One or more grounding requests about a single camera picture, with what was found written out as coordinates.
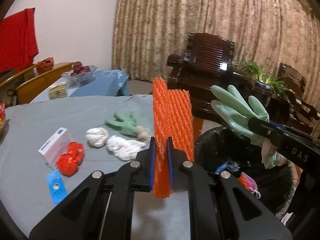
trash can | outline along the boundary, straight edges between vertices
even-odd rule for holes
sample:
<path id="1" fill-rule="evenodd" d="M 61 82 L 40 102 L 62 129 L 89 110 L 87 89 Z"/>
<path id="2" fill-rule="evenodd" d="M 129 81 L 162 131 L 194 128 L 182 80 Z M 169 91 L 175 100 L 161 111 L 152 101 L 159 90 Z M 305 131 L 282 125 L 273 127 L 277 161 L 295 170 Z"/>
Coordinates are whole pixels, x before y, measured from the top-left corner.
<path id="1" fill-rule="evenodd" d="M 289 161 L 265 169 L 261 163 L 261 148 L 251 145 L 249 138 L 226 126 L 211 129 L 197 139 L 195 161 L 210 172 L 227 162 L 227 169 L 236 178 L 245 172 L 256 181 L 260 201 L 279 219 L 285 215 L 294 193 Z"/>

metal screw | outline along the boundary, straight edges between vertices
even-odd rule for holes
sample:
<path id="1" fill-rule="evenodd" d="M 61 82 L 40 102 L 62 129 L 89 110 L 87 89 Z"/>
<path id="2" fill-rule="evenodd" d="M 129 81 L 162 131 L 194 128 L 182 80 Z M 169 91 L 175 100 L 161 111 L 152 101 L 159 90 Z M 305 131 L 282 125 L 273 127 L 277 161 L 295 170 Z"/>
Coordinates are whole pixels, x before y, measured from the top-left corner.
<path id="1" fill-rule="evenodd" d="M 132 161 L 132 162 L 130 162 L 130 166 L 133 168 L 138 168 L 140 166 L 140 162 Z"/>
<path id="2" fill-rule="evenodd" d="M 222 172 L 220 173 L 220 175 L 221 175 L 221 177 L 223 177 L 223 178 L 225 178 L 225 179 L 229 179 L 230 176 L 231 176 L 230 172 L 228 172 L 228 171 L 222 171 Z"/>
<path id="3" fill-rule="evenodd" d="M 191 161 L 184 161 L 182 165 L 186 168 L 191 168 L 193 166 L 193 163 Z"/>
<path id="4" fill-rule="evenodd" d="M 93 177 L 94 179 L 99 179 L 99 178 L 101 178 L 101 176 L 102 176 L 102 172 L 101 172 L 101 171 L 94 171 L 94 172 L 92 173 L 92 177 Z"/>

white wall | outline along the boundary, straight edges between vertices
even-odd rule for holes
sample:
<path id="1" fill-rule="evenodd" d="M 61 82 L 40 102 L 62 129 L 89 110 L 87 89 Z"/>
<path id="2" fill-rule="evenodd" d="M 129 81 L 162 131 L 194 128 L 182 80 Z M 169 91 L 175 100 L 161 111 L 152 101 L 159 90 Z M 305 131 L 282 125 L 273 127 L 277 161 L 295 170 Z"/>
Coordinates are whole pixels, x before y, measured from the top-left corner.
<path id="1" fill-rule="evenodd" d="M 34 62 L 82 61 L 110 69 L 117 0 L 15 0 L 6 17 L 35 7 L 39 54 Z"/>

gray tablecloth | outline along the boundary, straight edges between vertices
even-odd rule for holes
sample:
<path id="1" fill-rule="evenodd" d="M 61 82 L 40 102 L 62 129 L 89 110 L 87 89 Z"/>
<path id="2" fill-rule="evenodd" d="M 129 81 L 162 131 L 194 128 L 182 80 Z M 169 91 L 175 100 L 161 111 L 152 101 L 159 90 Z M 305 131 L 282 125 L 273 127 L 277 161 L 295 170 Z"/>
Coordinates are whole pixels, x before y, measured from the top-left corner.
<path id="1" fill-rule="evenodd" d="M 152 96 L 75 97 L 14 106 L 6 109 L 8 133 L 0 144 L 0 198 L 12 219 L 29 236 L 31 229 L 53 208 L 46 176 L 52 170 L 38 153 L 42 144 L 60 127 L 85 145 L 85 159 L 71 178 L 63 177 L 68 193 L 91 172 L 119 169 L 124 162 L 105 147 L 90 148 L 85 132 L 103 126 L 115 111 L 136 113 L 139 123 L 153 130 Z M 110 135 L 119 135 L 108 128 Z M 132 240 L 190 239 L 188 195 L 156 199 L 150 193 L 135 194 Z"/>

white crumpled fabric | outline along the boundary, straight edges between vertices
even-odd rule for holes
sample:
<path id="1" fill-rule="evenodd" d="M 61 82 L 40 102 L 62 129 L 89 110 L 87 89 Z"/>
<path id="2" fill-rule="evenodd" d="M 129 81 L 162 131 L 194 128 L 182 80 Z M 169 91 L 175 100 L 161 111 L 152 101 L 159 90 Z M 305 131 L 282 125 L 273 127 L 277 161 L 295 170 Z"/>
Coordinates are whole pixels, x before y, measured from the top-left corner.
<path id="1" fill-rule="evenodd" d="M 135 128 L 135 131 L 137 132 L 137 139 L 141 142 L 149 142 L 151 140 L 151 131 L 149 128 L 144 128 L 141 125 L 138 125 Z"/>
<path id="2" fill-rule="evenodd" d="M 144 142 L 126 140 L 115 135 L 107 141 L 107 149 L 122 161 L 134 160 L 145 145 Z"/>
<path id="3" fill-rule="evenodd" d="M 102 147 L 105 146 L 106 141 L 109 138 L 109 133 L 102 127 L 92 128 L 87 130 L 85 137 L 90 145 L 94 147 Z"/>
<path id="4" fill-rule="evenodd" d="M 261 155 L 261 162 L 266 169 L 271 169 L 274 166 L 281 166 L 287 161 L 287 158 L 277 152 L 277 147 L 274 146 L 269 139 L 264 140 Z"/>

